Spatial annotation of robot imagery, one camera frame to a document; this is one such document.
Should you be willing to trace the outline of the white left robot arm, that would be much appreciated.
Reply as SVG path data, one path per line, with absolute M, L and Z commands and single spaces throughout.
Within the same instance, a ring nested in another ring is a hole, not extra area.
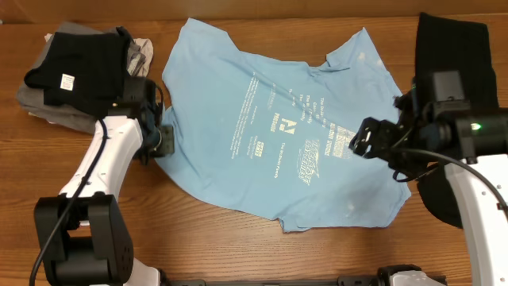
M 40 252 L 29 284 L 44 270 L 51 285 L 170 283 L 163 270 L 134 257 L 133 241 L 118 206 L 130 163 L 172 154 L 172 126 L 162 123 L 164 93 L 150 79 L 130 77 L 124 94 L 96 121 L 90 147 L 57 196 L 42 197 L 33 215 Z

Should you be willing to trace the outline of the light blue printed t-shirt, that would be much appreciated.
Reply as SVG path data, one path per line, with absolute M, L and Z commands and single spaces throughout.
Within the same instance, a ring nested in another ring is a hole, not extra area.
M 294 232 L 389 226 L 410 197 L 384 161 L 348 147 L 365 118 L 398 119 L 400 90 L 366 30 L 312 67 L 189 19 L 163 81 L 175 151 L 158 165 L 196 199 Z

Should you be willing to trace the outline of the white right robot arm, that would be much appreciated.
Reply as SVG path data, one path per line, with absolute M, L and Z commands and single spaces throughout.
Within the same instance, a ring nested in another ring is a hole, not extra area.
M 362 121 L 349 148 L 419 180 L 442 167 L 456 200 L 475 285 L 507 283 L 507 110 L 402 112 Z

